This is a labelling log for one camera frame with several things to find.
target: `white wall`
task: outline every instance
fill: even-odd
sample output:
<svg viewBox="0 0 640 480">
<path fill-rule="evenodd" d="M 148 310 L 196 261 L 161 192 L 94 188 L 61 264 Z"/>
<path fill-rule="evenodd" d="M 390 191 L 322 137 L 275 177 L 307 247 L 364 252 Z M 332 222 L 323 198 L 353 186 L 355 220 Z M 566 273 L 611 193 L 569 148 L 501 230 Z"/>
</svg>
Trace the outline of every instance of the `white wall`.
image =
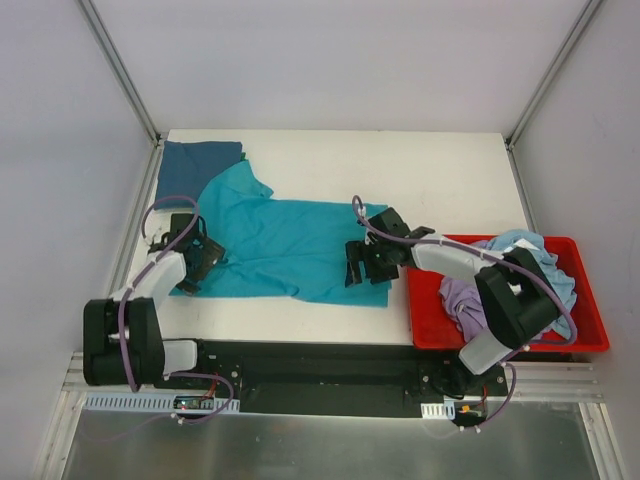
<svg viewBox="0 0 640 480">
<path fill-rule="evenodd" d="M 0 478 L 30 478 L 150 151 L 74 2 L 2 2 Z"/>
<path fill-rule="evenodd" d="M 585 0 L 96 0 L 171 128 L 509 133 Z"/>
<path fill-rule="evenodd" d="M 606 322 L 598 357 L 630 478 L 640 478 L 640 2 L 610 0 L 517 145 L 540 229 L 575 238 Z"/>
</svg>

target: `white tabletop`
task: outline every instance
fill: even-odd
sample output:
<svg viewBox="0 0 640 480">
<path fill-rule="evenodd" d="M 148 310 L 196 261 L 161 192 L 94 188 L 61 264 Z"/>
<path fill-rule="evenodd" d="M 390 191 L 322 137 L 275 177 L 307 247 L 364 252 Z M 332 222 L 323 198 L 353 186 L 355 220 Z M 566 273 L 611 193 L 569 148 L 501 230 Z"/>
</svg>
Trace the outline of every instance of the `white tabletop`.
<svg viewBox="0 0 640 480">
<path fill-rule="evenodd" d="M 499 134 L 172 130 L 168 139 L 242 142 L 256 177 L 274 190 L 274 198 L 347 203 L 357 193 L 366 202 L 393 206 L 411 228 L 425 225 L 445 234 L 526 228 Z M 168 221 L 168 214 L 154 213 L 147 230 L 159 232 Z M 131 274 L 146 251 L 140 239 Z M 412 343 L 402 274 L 384 309 L 280 297 L 170 297 L 158 317 L 164 338 Z"/>
</svg>

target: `purple cable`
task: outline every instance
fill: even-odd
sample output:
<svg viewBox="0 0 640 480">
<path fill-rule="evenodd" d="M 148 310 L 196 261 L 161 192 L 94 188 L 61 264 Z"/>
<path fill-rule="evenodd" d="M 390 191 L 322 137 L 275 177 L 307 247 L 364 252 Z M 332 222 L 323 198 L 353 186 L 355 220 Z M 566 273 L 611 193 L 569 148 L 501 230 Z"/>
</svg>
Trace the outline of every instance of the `purple cable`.
<svg viewBox="0 0 640 480">
<path fill-rule="evenodd" d="M 231 384 L 231 382 L 229 382 L 229 380 L 219 375 L 208 375 L 206 373 L 174 372 L 171 374 L 171 376 L 172 377 L 189 377 L 189 378 L 210 378 L 211 380 L 224 383 L 226 387 L 229 389 L 229 398 L 227 398 L 227 400 L 220 407 L 216 408 L 211 413 L 205 415 L 204 417 L 193 419 L 193 420 L 183 417 L 183 422 L 186 423 L 187 425 L 198 425 L 200 423 L 204 423 L 208 420 L 211 420 L 213 417 L 218 415 L 220 412 L 222 412 L 231 404 L 231 401 L 233 400 L 233 397 L 235 395 L 233 390 L 233 385 Z M 161 418 L 172 418 L 172 416 L 171 414 L 167 415 L 166 413 L 160 413 L 158 415 L 154 415 L 153 417 L 147 418 L 144 422 L 139 423 L 135 427 L 130 428 L 125 432 L 121 432 L 107 438 L 93 438 L 87 435 L 87 433 L 82 428 L 80 428 L 79 431 L 83 437 L 85 437 L 87 440 L 91 442 L 108 443 L 108 442 L 113 442 L 114 440 L 119 440 L 121 438 L 129 436 L 137 432 L 138 430 L 140 430 L 142 427 L 149 425 L 150 423 L 153 423 L 156 420 L 160 420 Z"/>
<path fill-rule="evenodd" d="M 189 225 L 187 225 L 187 228 L 185 228 L 171 243 L 169 243 L 169 245 L 167 245 L 164 248 L 164 250 L 162 250 L 158 254 L 155 261 L 147 264 L 142 269 L 142 271 L 138 273 L 138 275 L 131 282 L 131 286 L 125 290 L 124 295 L 122 295 L 122 299 L 120 300 L 120 305 L 118 306 L 118 341 L 120 343 L 120 352 L 122 353 L 122 365 L 124 367 L 124 373 L 127 377 L 127 383 L 129 384 L 131 391 L 134 393 L 140 390 L 140 386 L 136 383 L 136 380 L 133 376 L 133 369 L 131 368 L 131 359 L 129 358 L 129 348 L 127 346 L 127 339 L 124 335 L 124 311 L 125 311 L 127 301 L 133 294 L 136 287 L 140 284 L 142 279 L 153 269 L 153 267 L 156 266 L 156 264 L 160 260 L 162 260 L 165 257 L 165 255 L 167 255 L 171 251 L 173 247 L 175 247 L 178 244 L 178 242 L 180 242 L 180 240 L 182 240 L 191 231 L 191 229 L 198 222 L 198 217 L 200 215 L 200 207 L 198 207 L 198 203 L 191 197 L 187 197 L 185 195 L 170 195 L 168 197 L 162 197 L 156 200 L 155 202 L 153 202 L 151 206 L 147 209 L 147 211 L 144 212 L 144 215 L 142 216 L 141 230 L 142 230 L 143 238 L 146 238 L 144 227 L 147 222 L 147 218 L 149 217 L 149 214 L 153 211 L 153 209 L 156 206 L 169 200 L 185 200 L 187 202 L 190 202 L 193 205 L 193 209 L 194 209 L 193 218 L 191 219 L 191 222 L 189 222 Z"/>
<path fill-rule="evenodd" d="M 440 240 L 429 239 L 429 238 L 415 238 L 415 239 L 414 238 L 402 238 L 402 237 L 395 237 L 393 235 L 389 235 L 388 233 L 381 232 L 377 228 L 371 226 L 369 221 L 360 214 L 360 210 L 363 208 L 363 205 L 364 204 L 362 203 L 362 199 L 358 195 L 354 195 L 353 199 L 351 200 L 351 206 L 353 207 L 353 213 L 355 213 L 356 217 L 358 218 L 358 221 L 362 225 L 367 227 L 367 229 L 371 230 L 373 233 L 375 233 L 376 235 L 378 235 L 378 236 L 380 236 L 382 238 L 386 238 L 387 240 L 391 240 L 391 241 L 397 242 L 397 243 L 404 243 L 404 244 L 407 244 L 407 245 L 418 245 L 418 244 L 440 245 L 440 246 L 457 248 L 458 250 L 462 250 L 463 252 L 471 253 L 471 254 L 473 254 L 473 255 L 475 255 L 477 257 L 485 258 L 487 260 L 495 262 L 498 265 L 502 265 L 503 267 L 507 267 L 508 269 L 510 269 L 510 270 L 512 270 L 514 272 L 521 273 L 525 277 L 529 278 L 536 285 L 538 285 L 542 289 L 542 291 L 544 291 L 544 293 L 556 305 L 558 310 L 560 310 L 560 313 L 562 313 L 562 316 L 564 316 L 567 319 L 567 323 L 569 324 L 569 329 L 571 330 L 571 336 L 566 341 L 556 342 L 556 341 L 548 341 L 548 340 L 537 340 L 537 341 L 532 341 L 530 343 L 532 343 L 532 344 L 547 344 L 547 345 L 571 345 L 571 344 L 575 343 L 576 339 L 578 338 L 578 330 L 576 328 L 575 322 L 573 321 L 573 318 L 571 317 L 571 313 L 569 312 L 567 307 L 565 307 L 563 305 L 562 301 L 556 295 L 556 292 L 554 292 L 553 289 L 550 288 L 542 279 L 538 278 L 537 275 L 533 274 L 532 272 L 530 272 L 526 268 L 521 267 L 520 265 L 514 265 L 513 263 L 507 262 L 506 260 L 503 260 L 501 258 L 495 257 L 493 255 L 489 255 L 489 254 L 486 254 L 486 253 L 481 253 L 478 250 L 476 250 L 474 247 L 471 247 L 469 245 L 464 245 L 464 244 L 461 244 L 461 243 L 453 242 L 451 240 L 442 240 L 442 241 L 440 241 Z"/>
<path fill-rule="evenodd" d="M 511 363 L 505 363 L 504 365 L 505 367 L 509 367 L 511 369 L 511 387 L 509 388 L 509 391 L 507 392 L 507 396 L 504 399 L 504 402 L 502 402 L 502 405 L 500 405 L 498 409 L 491 414 L 491 416 L 487 417 L 487 419 L 484 422 L 482 422 L 482 425 L 486 425 L 487 422 L 493 420 L 498 415 L 500 415 L 504 411 L 505 407 L 511 401 L 511 398 L 513 398 L 513 393 L 516 391 L 516 381 L 518 380 L 518 375 L 516 374 L 516 367 L 514 367 Z"/>
</svg>

